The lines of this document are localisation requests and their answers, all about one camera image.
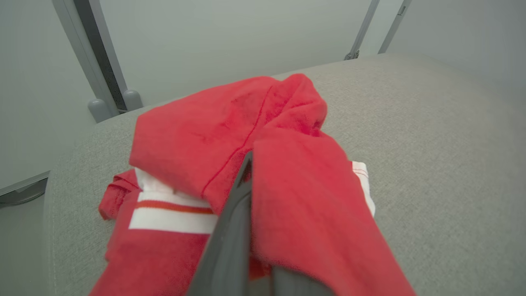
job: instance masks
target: crumpled red fabric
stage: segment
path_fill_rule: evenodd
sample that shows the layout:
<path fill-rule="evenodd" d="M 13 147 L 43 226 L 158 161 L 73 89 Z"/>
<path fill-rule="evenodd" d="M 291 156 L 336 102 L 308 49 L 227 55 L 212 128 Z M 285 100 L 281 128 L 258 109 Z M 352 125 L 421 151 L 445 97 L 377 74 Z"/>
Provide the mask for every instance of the crumpled red fabric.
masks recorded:
<path fill-rule="evenodd" d="M 113 182 L 108 185 L 99 204 L 99 213 L 104 220 L 115 220 L 119 214 L 120 206 L 126 195 L 138 190 L 137 176 L 134 170 L 120 173 L 113 177 Z"/>
<path fill-rule="evenodd" d="M 251 251 L 258 260 L 311 276 L 336 295 L 414 295 L 369 212 L 351 162 L 321 131 L 326 114 L 325 101 L 302 74 L 210 88 L 142 114 L 130 164 L 206 199 L 220 214 L 246 153 L 253 151 Z M 141 264 L 158 254 L 148 249 L 131 265 L 130 254 L 115 254 L 129 269 L 137 267 L 109 281 L 119 292 L 184 295 L 187 286 L 159 287 L 177 274 L 163 274 L 154 289 L 143 289 L 152 287 L 145 275 L 155 267 Z"/>

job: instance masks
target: red cloth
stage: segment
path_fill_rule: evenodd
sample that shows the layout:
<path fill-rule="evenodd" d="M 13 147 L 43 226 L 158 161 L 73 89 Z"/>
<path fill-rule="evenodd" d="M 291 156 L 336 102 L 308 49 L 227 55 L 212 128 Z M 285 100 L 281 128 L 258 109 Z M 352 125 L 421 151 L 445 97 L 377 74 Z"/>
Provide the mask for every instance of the red cloth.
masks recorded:
<path fill-rule="evenodd" d="M 283 82 L 258 77 L 214 87 L 141 115 L 130 164 L 201 196 L 220 214 L 245 154 L 253 150 L 251 233 L 258 259 L 318 279 L 337 295 L 414 295 L 345 152 L 320 130 L 326 112 L 325 102 L 301 74 Z M 156 234 L 130 236 L 119 250 L 121 265 L 105 271 L 113 275 L 105 284 L 121 287 L 113 293 L 185 293 L 188 286 L 175 281 L 177 272 L 157 274 L 173 282 L 141 272 L 159 269 L 152 257 L 171 261 L 173 250 L 164 252 L 161 246 L 175 242 L 159 244 L 163 232 Z M 137 250 L 145 239 L 155 243 Z M 180 290 L 168 286 L 176 283 Z M 110 295 L 104 288 L 92 295 Z"/>
<path fill-rule="evenodd" d="M 116 223 L 107 245 L 108 266 L 92 296 L 183 295 L 190 285 L 209 235 L 128 229 L 140 192 L 134 170 L 116 175 L 106 189 L 99 212 Z M 249 263 L 251 279 L 268 274 L 253 257 Z"/>

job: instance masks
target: gray wall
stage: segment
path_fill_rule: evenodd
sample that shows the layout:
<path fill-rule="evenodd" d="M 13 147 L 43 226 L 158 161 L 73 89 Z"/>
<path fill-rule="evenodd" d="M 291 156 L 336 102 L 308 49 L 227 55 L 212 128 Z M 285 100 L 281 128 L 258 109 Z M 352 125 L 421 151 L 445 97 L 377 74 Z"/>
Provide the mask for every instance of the gray wall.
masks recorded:
<path fill-rule="evenodd" d="M 0 192 L 49 171 L 94 98 L 51 1 L 0 1 Z"/>
<path fill-rule="evenodd" d="M 360 46 L 360 57 L 378 54 L 402 2 L 403 0 L 380 0 Z"/>
<path fill-rule="evenodd" d="M 526 95 L 525 0 L 414 0 L 388 53 L 424 53 Z"/>
<path fill-rule="evenodd" d="M 144 105 L 343 60 L 371 0 L 100 1 Z"/>

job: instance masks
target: gray fabric surface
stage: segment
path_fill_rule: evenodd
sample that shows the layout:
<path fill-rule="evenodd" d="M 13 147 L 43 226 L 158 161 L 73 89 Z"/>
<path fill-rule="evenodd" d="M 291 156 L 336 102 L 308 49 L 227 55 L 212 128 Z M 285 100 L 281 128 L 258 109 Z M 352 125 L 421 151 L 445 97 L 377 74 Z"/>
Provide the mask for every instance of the gray fabric surface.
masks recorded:
<path fill-rule="evenodd" d="M 524 101 L 424 56 L 298 72 L 328 103 L 323 129 L 367 164 L 375 219 L 418 294 L 526 294 Z M 129 168 L 135 120 L 146 110 L 97 124 L 52 170 L 51 295 L 87 295 L 102 273 L 113 223 L 97 206 L 112 176 Z"/>

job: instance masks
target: orange stripe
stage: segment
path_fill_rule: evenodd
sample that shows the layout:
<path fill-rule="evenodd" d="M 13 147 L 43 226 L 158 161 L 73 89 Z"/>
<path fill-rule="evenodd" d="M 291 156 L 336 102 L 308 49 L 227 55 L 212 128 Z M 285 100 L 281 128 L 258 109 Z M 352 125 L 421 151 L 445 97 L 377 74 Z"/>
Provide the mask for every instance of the orange stripe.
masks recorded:
<path fill-rule="evenodd" d="M 195 206 L 179 205 L 175 203 L 152 200 L 140 201 L 137 203 L 135 208 L 157 208 L 185 213 L 213 214 L 212 209 L 209 208 L 198 208 Z"/>

